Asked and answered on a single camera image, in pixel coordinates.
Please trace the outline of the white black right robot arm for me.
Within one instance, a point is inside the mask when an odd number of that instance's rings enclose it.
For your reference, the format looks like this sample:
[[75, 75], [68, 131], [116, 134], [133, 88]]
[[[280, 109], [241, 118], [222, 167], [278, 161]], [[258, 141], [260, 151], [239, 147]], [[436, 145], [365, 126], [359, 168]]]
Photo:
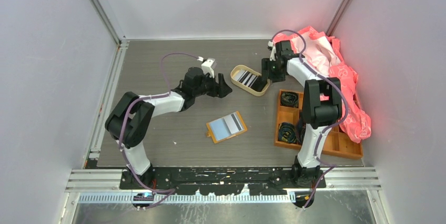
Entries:
[[274, 174], [270, 181], [300, 188], [324, 186], [320, 156], [328, 133], [343, 114], [340, 80], [318, 73], [302, 52], [293, 51], [289, 40], [269, 42], [268, 47], [271, 55], [261, 61], [261, 75], [254, 81], [254, 90], [259, 91], [267, 81], [282, 82], [288, 75], [295, 78], [304, 87], [302, 116], [306, 126], [303, 145], [291, 169]]

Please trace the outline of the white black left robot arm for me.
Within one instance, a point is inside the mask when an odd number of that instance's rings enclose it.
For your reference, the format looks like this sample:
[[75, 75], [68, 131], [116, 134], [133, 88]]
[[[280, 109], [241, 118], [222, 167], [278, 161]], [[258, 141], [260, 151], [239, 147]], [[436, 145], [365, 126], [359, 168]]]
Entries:
[[199, 96], [224, 98], [231, 92], [223, 74], [212, 78], [198, 67], [189, 68], [179, 85], [167, 93], [139, 96], [126, 92], [106, 119], [105, 129], [117, 141], [127, 167], [134, 174], [134, 184], [146, 189], [154, 180], [153, 165], [143, 145], [152, 118], [185, 111]]

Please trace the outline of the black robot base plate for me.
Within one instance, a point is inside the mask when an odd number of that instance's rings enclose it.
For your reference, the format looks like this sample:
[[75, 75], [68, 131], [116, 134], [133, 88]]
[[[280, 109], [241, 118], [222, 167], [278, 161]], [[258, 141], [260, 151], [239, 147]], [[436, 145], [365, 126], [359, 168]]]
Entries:
[[303, 179], [292, 167], [155, 167], [141, 181], [156, 190], [174, 189], [177, 195], [284, 195], [288, 189], [325, 188], [326, 181]]

